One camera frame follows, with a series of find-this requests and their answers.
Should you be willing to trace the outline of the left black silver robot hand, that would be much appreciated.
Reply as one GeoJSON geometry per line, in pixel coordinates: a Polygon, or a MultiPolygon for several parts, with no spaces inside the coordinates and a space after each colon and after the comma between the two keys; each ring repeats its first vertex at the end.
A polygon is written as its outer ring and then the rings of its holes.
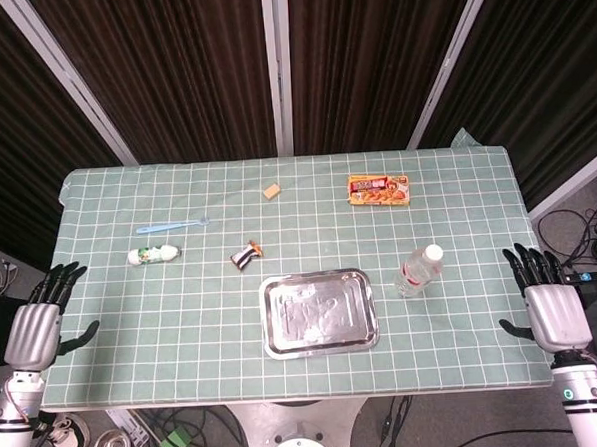
{"type": "Polygon", "coordinates": [[[71,340],[61,340],[61,323],[73,288],[87,271],[77,261],[57,264],[31,292],[27,303],[14,315],[4,361],[14,371],[41,372],[57,356],[84,347],[97,333],[100,324],[92,321],[85,332],[71,340]]]}

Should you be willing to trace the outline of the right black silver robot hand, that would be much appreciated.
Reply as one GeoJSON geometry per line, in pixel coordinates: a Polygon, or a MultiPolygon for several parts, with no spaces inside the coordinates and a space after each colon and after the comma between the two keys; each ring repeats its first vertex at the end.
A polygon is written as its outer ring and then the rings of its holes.
{"type": "Polygon", "coordinates": [[[556,256],[516,243],[502,255],[524,300],[529,325],[518,327],[506,319],[500,327],[509,335],[534,341],[550,354],[582,352],[592,341],[581,299],[566,281],[556,256]]]}

